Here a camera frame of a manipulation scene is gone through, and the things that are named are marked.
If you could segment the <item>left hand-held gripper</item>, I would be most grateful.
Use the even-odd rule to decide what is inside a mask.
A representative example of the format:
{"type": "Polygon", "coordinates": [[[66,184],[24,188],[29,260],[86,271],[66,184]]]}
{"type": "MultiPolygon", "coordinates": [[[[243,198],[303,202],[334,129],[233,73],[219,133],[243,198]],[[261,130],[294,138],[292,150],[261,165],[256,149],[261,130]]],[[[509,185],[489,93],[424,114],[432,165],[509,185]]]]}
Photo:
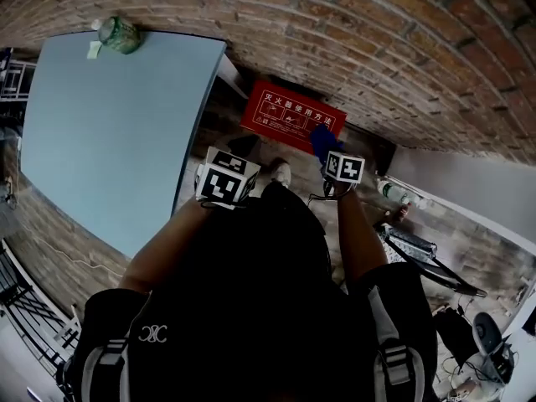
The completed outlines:
{"type": "Polygon", "coordinates": [[[195,198],[227,209],[241,207],[259,173],[260,165],[209,147],[196,172],[195,198]]]}

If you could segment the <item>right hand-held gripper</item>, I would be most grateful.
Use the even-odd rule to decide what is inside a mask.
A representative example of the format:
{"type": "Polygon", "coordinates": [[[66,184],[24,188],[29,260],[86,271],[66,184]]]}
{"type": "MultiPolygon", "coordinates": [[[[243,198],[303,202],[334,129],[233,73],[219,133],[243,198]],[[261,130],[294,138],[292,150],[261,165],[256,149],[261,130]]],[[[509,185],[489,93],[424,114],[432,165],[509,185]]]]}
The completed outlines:
{"type": "Polygon", "coordinates": [[[338,197],[361,183],[365,159],[342,152],[329,151],[322,162],[323,193],[338,197]]]}

